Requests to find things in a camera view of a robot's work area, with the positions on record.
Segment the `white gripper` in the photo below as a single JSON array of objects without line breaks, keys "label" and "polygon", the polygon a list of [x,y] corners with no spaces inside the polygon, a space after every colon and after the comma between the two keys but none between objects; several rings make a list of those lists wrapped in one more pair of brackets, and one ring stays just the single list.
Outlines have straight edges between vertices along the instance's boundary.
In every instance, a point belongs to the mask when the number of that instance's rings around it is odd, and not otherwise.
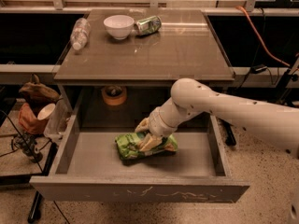
[{"label": "white gripper", "polygon": [[177,105],[162,105],[156,107],[149,115],[136,126],[136,133],[148,132],[138,143],[142,152],[149,151],[162,143],[161,137],[168,137],[174,133],[180,124],[180,111]]}]

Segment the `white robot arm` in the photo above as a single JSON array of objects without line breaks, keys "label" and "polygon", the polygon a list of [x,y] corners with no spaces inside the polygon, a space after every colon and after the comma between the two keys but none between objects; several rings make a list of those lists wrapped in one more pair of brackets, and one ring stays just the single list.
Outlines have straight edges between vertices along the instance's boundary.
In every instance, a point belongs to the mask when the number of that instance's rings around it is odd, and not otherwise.
[{"label": "white robot arm", "polygon": [[190,78],[177,80],[171,97],[135,128],[147,131],[140,149],[148,151],[178,126],[207,112],[299,158],[299,109],[218,93]]}]

